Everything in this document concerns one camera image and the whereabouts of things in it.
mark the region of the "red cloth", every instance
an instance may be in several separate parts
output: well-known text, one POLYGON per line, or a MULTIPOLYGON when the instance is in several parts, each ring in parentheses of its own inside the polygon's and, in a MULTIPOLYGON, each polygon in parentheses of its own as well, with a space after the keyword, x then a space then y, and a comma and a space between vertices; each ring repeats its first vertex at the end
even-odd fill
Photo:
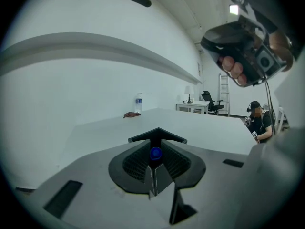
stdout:
POLYGON ((125 118, 125 117, 130 117, 130 118, 132 118, 132 117, 136 117, 136 116, 139 116, 139 115, 141 115, 141 114, 135 113, 135 112, 128 112, 128 113, 126 113, 126 114, 124 115, 123 118, 125 118))

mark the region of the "black cap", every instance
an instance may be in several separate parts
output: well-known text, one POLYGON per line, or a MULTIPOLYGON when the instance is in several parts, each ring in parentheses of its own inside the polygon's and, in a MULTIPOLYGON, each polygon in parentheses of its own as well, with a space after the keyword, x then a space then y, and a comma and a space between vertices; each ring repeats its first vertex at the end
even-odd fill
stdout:
POLYGON ((250 112, 253 112, 256 108, 260 107, 261 105, 259 104, 259 102, 257 101, 253 101, 250 104, 250 112))

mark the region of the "fingers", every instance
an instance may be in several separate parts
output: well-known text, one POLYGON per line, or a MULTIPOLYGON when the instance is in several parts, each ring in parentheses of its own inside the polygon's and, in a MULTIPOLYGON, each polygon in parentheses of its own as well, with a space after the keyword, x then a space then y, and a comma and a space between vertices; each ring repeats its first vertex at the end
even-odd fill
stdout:
POLYGON ((233 79, 237 79, 241 75, 242 72, 243 72, 243 66, 239 62, 236 62, 230 71, 233 79))
POLYGON ((246 78, 246 76, 244 75, 244 74, 241 74, 238 78, 237 78, 237 82, 238 82, 238 84, 240 84, 240 85, 246 85, 246 83, 247 83, 247 78, 246 78))
POLYGON ((243 65, 239 62, 235 62, 232 57, 220 57, 219 61, 225 71, 230 72, 233 79, 237 79, 238 84, 245 85, 247 83, 247 78, 243 74, 243 65))
POLYGON ((225 71, 230 71, 234 66, 234 59, 232 57, 224 57, 222 60, 223 68, 225 71))
POLYGON ((279 56, 281 58, 281 60, 286 61, 287 66, 282 71, 285 72, 285 71, 290 70, 294 63, 294 58, 293 58, 290 50, 280 47, 280 46, 274 46, 274 45, 270 45, 270 48, 273 50, 273 52, 277 56, 279 56))

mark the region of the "black t-shirt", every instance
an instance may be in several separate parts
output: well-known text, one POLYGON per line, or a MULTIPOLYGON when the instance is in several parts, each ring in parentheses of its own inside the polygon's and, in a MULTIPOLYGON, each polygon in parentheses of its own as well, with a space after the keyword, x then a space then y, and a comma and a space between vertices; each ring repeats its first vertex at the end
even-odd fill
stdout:
MULTIPOLYGON (((270 112, 266 111, 263 115, 263 118, 260 118, 260 117, 254 118, 254 122, 251 122, 251 125, 248 129, 251 133, 255 131, 257 133, 257 135, 261 135, 261 134, 264 134, 266 132, 266 128, 271 125, 272 125, 272 122, 270 119, 270 112)), ((260 140, 260 143, 265 143, 270 138, 271 137, 260 140)))

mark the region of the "headphones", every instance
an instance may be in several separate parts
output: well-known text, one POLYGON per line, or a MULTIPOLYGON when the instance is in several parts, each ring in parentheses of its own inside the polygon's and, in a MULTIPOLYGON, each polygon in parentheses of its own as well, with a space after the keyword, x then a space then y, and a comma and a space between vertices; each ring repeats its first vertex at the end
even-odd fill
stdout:
POLYGON ((249 107, 250 107, 251 103, 252 103, 252 102, 250 102, 249 106, 247 107, 247 112, 250 112, 249 107))

